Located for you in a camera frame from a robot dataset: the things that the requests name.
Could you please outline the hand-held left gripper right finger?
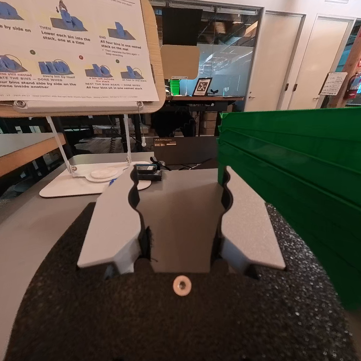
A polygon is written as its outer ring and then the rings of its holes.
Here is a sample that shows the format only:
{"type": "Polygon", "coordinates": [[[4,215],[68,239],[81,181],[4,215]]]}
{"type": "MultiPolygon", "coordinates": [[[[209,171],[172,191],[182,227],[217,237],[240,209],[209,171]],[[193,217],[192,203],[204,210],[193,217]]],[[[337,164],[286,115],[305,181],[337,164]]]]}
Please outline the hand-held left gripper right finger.
{"type": "Polygon", "coordinates": [[[230,166],[223,174],[218,254],[239,273],[250,266],[284,271],[283,259],[265,201],[230,166]]]}

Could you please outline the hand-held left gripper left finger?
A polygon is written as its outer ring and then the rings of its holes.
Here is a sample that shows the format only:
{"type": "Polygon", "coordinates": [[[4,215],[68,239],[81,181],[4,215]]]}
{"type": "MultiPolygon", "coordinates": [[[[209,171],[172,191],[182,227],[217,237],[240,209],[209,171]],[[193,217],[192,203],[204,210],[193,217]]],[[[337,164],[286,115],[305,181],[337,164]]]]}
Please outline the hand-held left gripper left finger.
{"type": "Polygon", "coordinates": [[[141,255],[142,221],[136,167],[130,166],[97,198],[78,258],[79,268],[112,264],[118,273],[133,273],[141,255]]]}

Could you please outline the white round disc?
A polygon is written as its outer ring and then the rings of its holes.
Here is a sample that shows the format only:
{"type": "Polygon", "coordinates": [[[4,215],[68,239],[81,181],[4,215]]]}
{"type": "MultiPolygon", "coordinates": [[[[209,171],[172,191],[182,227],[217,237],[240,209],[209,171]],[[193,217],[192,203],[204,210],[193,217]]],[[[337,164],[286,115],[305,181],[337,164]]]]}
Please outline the white round disc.
{"type": "Polygon", "coordinates": [[[119,169],[114,167],[95,169],[90,173],[90,177],[96,180],[105,180],[107,178],[114,178],[119,173],[119,169]]]}

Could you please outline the black cardboard box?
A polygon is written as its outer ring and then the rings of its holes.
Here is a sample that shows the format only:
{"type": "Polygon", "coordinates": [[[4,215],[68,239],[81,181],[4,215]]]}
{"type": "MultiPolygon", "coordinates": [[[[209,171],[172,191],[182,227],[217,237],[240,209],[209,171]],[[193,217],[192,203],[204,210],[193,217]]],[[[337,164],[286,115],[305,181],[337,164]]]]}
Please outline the black cardboard box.
{"type": "Polygon", "coordinates": [[[218,168],[218,139],[215,136],[154,138],[153,152],[164,170],[218,168]]]}

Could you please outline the brown cardboard box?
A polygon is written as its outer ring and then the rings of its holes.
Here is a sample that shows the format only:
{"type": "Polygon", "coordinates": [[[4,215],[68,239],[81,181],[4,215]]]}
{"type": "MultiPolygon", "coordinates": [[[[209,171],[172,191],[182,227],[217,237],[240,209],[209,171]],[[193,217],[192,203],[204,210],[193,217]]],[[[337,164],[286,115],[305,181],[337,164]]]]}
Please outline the brown cardboard box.
{"type": "Polygon", "coordinates": [[[214,136],[218,115],[218,112],[201,111],[197,121],[197,135],[214,136]]]}

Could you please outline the grey table with wooden edge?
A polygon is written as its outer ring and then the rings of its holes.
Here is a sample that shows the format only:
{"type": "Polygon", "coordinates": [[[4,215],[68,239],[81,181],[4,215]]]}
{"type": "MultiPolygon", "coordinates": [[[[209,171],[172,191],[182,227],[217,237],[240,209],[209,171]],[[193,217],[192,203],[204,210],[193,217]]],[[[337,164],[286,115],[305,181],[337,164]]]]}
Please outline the grey table with wooden edge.
{"type": "Polygon", "coordinates": [[[9,133],[0,135],[0,176],[34,161],[66,141],[62,133],[9,133]]]}

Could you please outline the long wooden work table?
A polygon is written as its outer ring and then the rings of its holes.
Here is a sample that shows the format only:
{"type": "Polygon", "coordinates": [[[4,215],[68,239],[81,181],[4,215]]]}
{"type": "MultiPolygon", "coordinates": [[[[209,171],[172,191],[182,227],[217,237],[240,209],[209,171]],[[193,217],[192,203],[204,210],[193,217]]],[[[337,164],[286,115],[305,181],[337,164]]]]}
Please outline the long wooden work table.
{"type": "Polygon", "coordinates": [[[185,102],[185,103],[208,103],[208,102],[236,102],[243,101],[243,96],[183,96],[183,95],[173,95],[167,96],[165,101],[168,102],[185,102]]]}

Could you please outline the square marker tag board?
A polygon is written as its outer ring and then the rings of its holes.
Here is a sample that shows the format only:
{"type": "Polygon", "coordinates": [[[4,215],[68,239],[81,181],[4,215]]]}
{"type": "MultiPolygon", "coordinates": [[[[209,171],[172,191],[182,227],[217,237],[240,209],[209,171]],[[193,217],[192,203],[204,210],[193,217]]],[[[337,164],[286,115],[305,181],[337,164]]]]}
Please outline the square marker tag board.
{"type": "Polygon", "coordinates": [[[212,77],[198,78],[192,97],[207,96],[212,79],[212,77]]]}

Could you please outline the white door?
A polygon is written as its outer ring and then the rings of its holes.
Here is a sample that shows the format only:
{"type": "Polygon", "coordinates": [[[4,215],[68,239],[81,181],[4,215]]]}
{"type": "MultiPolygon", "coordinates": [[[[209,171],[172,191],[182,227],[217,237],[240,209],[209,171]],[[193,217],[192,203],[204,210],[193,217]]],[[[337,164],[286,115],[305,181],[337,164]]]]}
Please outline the white door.
{"type": "Polygon", "coordinates": [[[244,111],[281,108],[304,18],[304,14],[276,11],[262,15],[244,111]]]}
{"type": "Polygon", "coordinates": [[[318,15],[314,21],[288,110],[321,107],[319,95],[326,76],[334,71],[341,48],[354,26],[355,18],[318,15]]]}

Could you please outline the white notice board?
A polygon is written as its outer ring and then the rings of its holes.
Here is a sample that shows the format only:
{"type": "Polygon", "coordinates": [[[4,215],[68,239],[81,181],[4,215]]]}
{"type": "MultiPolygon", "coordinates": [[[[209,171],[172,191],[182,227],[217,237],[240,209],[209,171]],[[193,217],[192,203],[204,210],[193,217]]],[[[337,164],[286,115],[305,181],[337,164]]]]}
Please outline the white notice board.
{"type": "Polygon", "coordinates": [[[336,96],[339,93],[347,75],[347,72],[329,72],[321,87],[319,95],[336,96]]]}

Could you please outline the red fire extinguisher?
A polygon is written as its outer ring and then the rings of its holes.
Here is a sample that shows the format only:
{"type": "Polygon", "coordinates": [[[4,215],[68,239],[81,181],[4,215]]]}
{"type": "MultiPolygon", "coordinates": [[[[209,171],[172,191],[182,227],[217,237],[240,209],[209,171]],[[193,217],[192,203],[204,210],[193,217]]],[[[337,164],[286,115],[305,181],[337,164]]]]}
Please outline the red fire extinguisher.
{"type": "Polygon", "coordinates": [[[358,93],[359,87],[361,84],[361,72],[355,73],[353,77],[350,78],[345,97],[347,100],[354,99],[358,93]]]}

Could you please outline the beige rounded board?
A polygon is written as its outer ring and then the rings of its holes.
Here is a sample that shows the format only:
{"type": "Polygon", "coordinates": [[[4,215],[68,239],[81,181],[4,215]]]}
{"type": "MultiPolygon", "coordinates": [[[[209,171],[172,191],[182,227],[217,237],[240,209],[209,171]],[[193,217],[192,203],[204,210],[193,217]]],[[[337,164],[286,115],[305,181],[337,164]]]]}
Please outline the beige rounded board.
{"type": "Polygon", "coordinates": [[[162,45],[160,48],[164,79],[196,79],[200,49],[197,46],[162,45]]]}

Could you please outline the black hanging panel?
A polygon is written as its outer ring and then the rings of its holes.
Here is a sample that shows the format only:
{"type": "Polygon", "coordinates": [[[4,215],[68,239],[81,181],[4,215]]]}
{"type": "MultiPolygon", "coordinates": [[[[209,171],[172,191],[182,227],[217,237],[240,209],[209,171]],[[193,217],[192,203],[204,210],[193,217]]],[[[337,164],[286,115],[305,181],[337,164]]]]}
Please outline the black hanging panel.
{"type": "Polygon", "coordinates": [[[196,46],[202,9],[165,7],[162,9],[162,44],[196,46]]]}

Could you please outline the wooden support post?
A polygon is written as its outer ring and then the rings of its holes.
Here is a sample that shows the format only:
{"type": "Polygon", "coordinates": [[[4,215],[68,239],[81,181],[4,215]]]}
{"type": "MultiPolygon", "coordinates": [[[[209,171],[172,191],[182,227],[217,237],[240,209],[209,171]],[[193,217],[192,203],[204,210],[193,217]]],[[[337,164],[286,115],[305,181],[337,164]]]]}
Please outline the wooden support post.
{"type": "Polygon", "coordinates": [[[360,62],[361,59],[361,29],[359,29],[356,39],[353,43],[353,46],[350,50],[349,56],[346,60],[343,71],[347,72],[345,81],[339,91],[339,94],[335,98],[335,107],[342,108],[345,107],[348,100],[346,93],[348,91],[348,85],[351,81],[351,78],[354,77],[357,73],[360,72],[360,62]]]}

